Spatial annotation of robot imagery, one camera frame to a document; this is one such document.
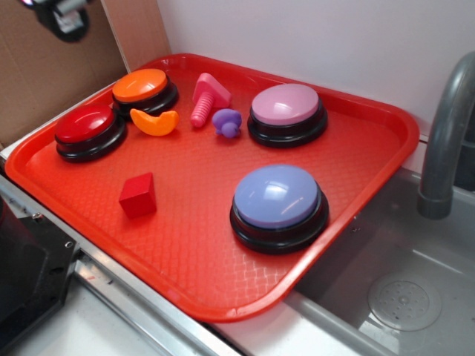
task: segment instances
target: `sink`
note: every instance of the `sink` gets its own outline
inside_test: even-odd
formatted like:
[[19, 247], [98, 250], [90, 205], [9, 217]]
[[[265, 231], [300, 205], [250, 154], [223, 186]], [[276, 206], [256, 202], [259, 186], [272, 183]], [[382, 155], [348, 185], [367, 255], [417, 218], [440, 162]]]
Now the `sink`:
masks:
[[451, 215], [427, 220], [418, 185], [399, 170], [295, 290], [389, 353], [473, 355], [475, 196], [455, 188]]

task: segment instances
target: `button top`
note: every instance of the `button top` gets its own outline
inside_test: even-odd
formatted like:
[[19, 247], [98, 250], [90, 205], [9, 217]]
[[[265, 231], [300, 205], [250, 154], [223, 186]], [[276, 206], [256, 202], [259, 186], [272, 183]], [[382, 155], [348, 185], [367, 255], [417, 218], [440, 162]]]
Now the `button top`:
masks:
[[321, 201], [312, 175], [293, 165], [268, 165], [245, 176], [235, 192], [241, 219], [259, 228], [287, 228], [305, 220]]
[[64, 143], [78, 143], [91, 139], [114, 121], [114, 113], [107, 105], [84, 105], [73, 109], [56, 124], [56, 138]]
[[252, 111], [259, 121], [285, 126], [304, 121], [316, 113], [318, 94], [302, 84], [282, 84], [261, 91], [252, 100]]
[[137, 102], [159, 93], [167, 82], [163, 70], [140, 69], [119, 79], [112, 87], [112, 93], [121, 102]]

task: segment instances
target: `sink drain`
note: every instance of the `sink drain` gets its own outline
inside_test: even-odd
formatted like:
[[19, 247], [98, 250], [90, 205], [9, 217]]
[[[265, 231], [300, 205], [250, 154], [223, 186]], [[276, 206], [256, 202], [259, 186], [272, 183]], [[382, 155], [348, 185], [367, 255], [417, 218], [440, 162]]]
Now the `sink drain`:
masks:
[[437, 290], [424, 278], [408, 272], [377, 279], [371, 285], [368, 302], [379, 321], [405, 332], [427, 328], [442, 310]]

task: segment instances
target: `lavender button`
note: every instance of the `lavender button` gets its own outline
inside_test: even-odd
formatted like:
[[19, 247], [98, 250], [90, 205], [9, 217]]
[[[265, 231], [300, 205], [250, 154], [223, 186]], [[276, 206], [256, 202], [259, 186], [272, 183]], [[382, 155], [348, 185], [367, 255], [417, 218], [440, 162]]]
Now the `lavender button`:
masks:
[[259, 228], [287, 228], [305, 220], [320, 203], [311, 174], [293, 165], [269, 165], [245, 176], [235, 192], [241, 219]]

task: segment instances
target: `cardboard box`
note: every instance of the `cardboard box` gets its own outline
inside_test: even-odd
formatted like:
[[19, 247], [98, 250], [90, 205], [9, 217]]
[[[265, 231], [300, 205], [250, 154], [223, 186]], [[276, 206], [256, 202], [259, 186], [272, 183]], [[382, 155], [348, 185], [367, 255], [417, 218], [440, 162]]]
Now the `cardboard box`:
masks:
[[125, 75], [100, 1], [77, 43], [57, 39], [17, 0], [0, 1], [0, 144], [7, 146]]
[[171, 53], [157, 0], [102, 0], [129, 71]]

